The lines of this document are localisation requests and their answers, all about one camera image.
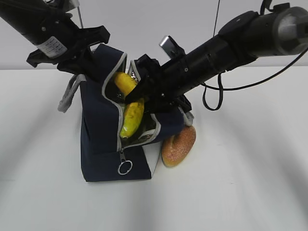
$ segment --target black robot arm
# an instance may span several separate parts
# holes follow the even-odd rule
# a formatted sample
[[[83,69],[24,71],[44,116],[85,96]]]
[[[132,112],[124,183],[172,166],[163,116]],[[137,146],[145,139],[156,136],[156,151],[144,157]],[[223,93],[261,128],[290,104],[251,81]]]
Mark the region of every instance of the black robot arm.
[[[110,34],[104,26],[79,29],[71,20],[69,1],[0,0],[0,17],[34,44],[38,50],[27,62],[58,64],[60,71],[86,74],[97,80],[96,64],[90,46],[108,43]]]
[[[0,17],[33,43],[38,50],[28,63],[58,64],[60,71],[86,74],[99,81],[97,65],[90,46],[107,43],[110,37],[104,26],[79,29],[66,13],[68,0],[0,0]],[[249,64],[259,57],[294,55],[308,48],[308,12],[289,3],[270,9],[264,0],[260,14],[246,12],[227,23],[219,33],[186,54],[172,37],[160,46],[171,60],[160,65],[142,56],[136,61],[140,83],[126,97],[131,103],[144,97],[146,111],[167,110],[191,105],[184,93],[225,71]],[[271,13],[264,15],[267,8]]]
[[[148,100],[147,110],[156,111],[180,104],[190,110],[184,93],[210,78],[249,64],[259,57],[300,54],[308,48],[308,12],[290,4],[274,6],[272,13],[249,11],[227,23],[212,39],[185,54],[170,36],[161,47],[171,60],[160,66],[144,55],[137,67],[144,75],[126,97]]]

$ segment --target navy blue bag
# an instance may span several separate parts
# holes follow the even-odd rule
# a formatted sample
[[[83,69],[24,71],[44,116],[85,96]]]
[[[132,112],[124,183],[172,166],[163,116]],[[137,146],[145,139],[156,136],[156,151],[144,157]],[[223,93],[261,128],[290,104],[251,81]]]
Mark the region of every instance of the navy blue bag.
[[[87,77],[80,82],[84,179],[88,182],[151,179],[161,141],[182,131],[184,113],[174,108],[168,113],[145,114],[136,134],[124,142],[119,136],[124,98],[112,78],[115,72],[125,72],[127,55],[102,44],[94,52],[94,59],[100,64],[100,82]],[[129,74],[139,77],[134,61]]]

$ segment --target bread roll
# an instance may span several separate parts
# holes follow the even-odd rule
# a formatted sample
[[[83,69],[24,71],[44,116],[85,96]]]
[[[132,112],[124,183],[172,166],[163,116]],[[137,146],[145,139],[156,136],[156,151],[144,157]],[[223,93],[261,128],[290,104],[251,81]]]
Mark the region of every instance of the bread roll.
[[[162,159],[167,167],[175,167],[187,156],[196,140],[193,126],[185,127],[178,135],[164,141]]]

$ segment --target white label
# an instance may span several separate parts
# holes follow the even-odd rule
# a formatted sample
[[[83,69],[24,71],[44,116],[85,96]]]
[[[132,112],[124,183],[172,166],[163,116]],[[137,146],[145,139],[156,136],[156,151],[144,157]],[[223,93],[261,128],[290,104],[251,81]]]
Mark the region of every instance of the white label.
[[[58,58],[63,55],[67,48],[63,45],[56,37],[50,37],[46,42],[37,45],[37,48],[40,49],[45,55],[51,59]]]

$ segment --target yellow banana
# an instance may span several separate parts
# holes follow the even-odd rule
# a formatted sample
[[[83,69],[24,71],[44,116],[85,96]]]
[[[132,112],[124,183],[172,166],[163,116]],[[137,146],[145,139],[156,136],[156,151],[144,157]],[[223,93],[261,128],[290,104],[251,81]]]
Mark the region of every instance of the yellow banana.
[[[117,72],[114,77],[116,86],[126,97],[136,86],[137,82],[128,74]],[[131,137],[139,128],[144,112],[144,99],[141,98],[126,106],[124,123],[120,132],[121,138]]]

